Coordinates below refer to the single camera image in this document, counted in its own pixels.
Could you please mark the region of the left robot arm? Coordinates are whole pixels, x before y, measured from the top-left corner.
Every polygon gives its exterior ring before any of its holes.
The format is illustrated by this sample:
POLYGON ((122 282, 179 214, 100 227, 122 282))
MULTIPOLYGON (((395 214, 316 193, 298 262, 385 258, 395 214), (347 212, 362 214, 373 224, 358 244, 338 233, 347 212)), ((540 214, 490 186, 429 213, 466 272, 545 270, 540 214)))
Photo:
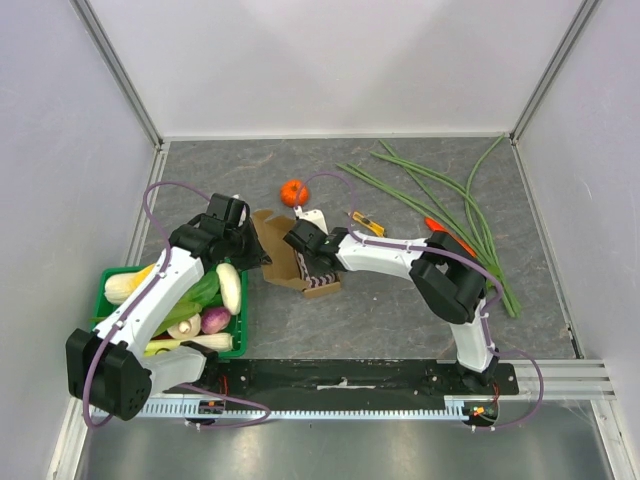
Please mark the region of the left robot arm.
POLYGON ((219 382, 216 353, 187 341, 147 357, 144 351, 180 298, 214 267, 238 271, 268 264, 248 204, 214 194, 206 211, 174 230, 152 272, 134 293, 92 331, 75 330, 66 341, 70 393, 81 400, 89 427, 91 408, 130 420, 147 400, 188 384, 208 393, 219 382))

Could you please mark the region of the yellow utility knife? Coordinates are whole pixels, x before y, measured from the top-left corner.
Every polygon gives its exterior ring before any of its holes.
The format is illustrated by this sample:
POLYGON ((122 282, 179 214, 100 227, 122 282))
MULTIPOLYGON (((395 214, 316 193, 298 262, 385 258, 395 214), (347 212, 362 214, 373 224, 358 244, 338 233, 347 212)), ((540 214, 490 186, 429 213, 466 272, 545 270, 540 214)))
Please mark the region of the yellow utility knife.
POLYGON ((380 224, 376 223, 375 221, 371 220, 369 217, 365 216, 361 212, 359 212, 359 211, 354 211, 353 213, 347 212, 347 215, 349 216, 350 219, 352 219, 358 225, 363 226, 366 229, 368 229, 375 236, 377 236, 377 237, 386 237, 387 236, 386 229, 382 225, 380 225, 380 224))

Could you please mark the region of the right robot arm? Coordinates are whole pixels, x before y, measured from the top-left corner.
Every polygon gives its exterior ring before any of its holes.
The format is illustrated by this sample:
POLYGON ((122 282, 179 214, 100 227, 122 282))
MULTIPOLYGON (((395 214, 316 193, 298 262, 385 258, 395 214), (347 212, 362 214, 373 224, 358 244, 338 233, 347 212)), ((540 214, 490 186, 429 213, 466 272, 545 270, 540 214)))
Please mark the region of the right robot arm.
POLYGON ((298 219, 284 241, 322 271, 367 271, 412 282, 429 310, 450 326, 460 386, 477 394, 493 383, 496 357, 482 323, 484 270, 451 235, 384 239, 340 227, 326 234, 298 219))

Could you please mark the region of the brown cardboard express box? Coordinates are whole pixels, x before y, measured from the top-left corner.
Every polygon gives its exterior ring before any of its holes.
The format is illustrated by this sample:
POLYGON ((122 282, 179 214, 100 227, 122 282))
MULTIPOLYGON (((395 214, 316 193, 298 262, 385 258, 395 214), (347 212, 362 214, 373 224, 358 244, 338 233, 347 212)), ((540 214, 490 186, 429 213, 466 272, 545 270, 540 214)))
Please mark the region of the brown cardboard express box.
POLYGON ((252 214, 252 220, 262 247, 272 259, 271 265, 262 266, 265 281, 299 291, 307 299, 334 294, 341 290, 341 278, 337 272, 336 283, 315 289, 306 288, 306 282, 300 278, 297 252, 283 240, 295 223, 294 217, 275 216, 272 210, 258 210, 252 214))

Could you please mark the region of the purple white wavy cloth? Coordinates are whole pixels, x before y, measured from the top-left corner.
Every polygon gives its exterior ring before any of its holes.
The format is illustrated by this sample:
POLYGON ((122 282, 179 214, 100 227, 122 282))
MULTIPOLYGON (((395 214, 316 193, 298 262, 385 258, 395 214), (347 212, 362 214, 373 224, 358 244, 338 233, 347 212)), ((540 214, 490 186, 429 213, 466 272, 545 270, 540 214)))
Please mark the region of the purple white wavy cloth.
POLYGON ((313 267, 312 269, 313 273, 311 275, 300 274, 300 278, 306 282, 307 289, 315 289, 327 286, 338 281, 338 276, 335 272, 317 273, 313 267))

